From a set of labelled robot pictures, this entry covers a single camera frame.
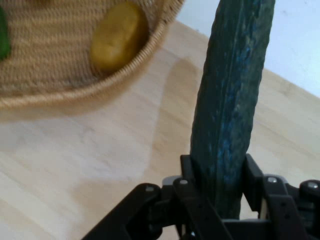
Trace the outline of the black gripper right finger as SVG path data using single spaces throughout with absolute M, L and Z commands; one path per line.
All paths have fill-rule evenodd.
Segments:
M 276 240 L 320 238 L 320 182 L 294 187 L 279 175 L 263 174 L 250 154 L 243 165 L 243 194 L 252 211 L 271 223 Z

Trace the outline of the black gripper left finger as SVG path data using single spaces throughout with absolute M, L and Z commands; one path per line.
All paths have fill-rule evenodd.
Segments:
M 189 155 L 181 155 L 181 176 L 159 187 L 137 185 L 92 230 L 85 240 L 157 240 L 175 226 L 181 240 L 223 240 L 225 226 L 199 193 Z

